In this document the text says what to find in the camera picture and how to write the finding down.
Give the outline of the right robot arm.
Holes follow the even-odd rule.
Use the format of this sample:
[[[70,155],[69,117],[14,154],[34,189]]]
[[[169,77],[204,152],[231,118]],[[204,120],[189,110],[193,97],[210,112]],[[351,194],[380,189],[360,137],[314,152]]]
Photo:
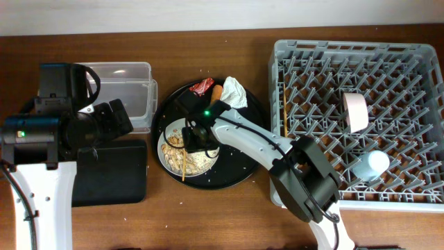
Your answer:
[[[268,171],[284,206],[307,222],[319,249],[355,249],[339,210],[341,180],[317,143],[276,135],[250,122],[222,101],[207,103],[185,90],[176,105],[185,115],[182,130],[189,153],[228,145]]]

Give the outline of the brown sausage piece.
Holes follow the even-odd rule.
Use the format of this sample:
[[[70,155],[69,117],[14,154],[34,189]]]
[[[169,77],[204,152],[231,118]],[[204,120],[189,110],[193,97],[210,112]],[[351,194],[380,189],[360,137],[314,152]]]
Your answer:
[[[215,85],[212,89],[210,104],[212,105],[216,101],[220,100],[222,93],[223,93],[223,87],[221,85]]]

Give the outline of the light blue cup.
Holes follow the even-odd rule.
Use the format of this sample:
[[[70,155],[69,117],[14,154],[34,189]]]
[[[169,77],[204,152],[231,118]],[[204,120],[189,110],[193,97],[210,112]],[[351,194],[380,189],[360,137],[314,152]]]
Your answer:
[[[352,173],[364,182],[374,181],[390,165],[389,156],[383,151],[371,151],[358,157],[359,162],[352,168]]]

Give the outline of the wooden chopstick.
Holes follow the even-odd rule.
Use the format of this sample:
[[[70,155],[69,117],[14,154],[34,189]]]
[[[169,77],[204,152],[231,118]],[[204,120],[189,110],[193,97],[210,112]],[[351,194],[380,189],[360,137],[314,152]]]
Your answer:
[[[286,96],[286,84],[283,83],[282,86],[282,98],[283,98],[283,124],[284,124],[284,136],[288,136],[288,126],[287,126],[287,96]]]
[[[186,166],[187,166],[187,152],[184,151],[182,157],[182,182],[185,182]]]

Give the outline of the red snack wrapper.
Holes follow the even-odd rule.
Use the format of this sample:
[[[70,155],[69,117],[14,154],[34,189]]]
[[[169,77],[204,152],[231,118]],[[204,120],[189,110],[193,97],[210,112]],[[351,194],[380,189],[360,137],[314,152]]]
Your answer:
[[[198,96],[202,96],[205,92],[212,87],[214,84],[213,78],[205,78],[201,82],[194,84],[189,88],[191,92],[197,94]]]

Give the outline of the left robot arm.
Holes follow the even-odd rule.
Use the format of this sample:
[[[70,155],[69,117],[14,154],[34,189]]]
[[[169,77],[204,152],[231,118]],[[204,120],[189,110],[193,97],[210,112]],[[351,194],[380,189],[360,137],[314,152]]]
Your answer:
[[[37,96],[1,127],[17,249],[72,249],[78,152],[133,131],[120,99],[95,103],[100,91],[99,76],[86,65],[42,64]]]

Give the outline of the white tissue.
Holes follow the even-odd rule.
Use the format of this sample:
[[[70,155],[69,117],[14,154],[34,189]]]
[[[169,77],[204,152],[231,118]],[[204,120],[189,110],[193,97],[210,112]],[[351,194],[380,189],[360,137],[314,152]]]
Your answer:
[[[220,100],[235,109],[248,107],[246,90],[236,78],[231,76],[225,79]]]

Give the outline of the grey plate with food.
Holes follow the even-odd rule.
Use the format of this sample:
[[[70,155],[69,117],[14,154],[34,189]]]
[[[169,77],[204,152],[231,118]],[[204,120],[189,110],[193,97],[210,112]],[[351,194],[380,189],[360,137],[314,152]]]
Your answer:
[[[182,157],[185,145],[182,129],[185,118],[175,120],[160,134],[157,143],[157,154],[166,170],[182,178]],[[195,177],[208,172],[219,157],[219,148],[215,150],[187,153],[186,176]]]

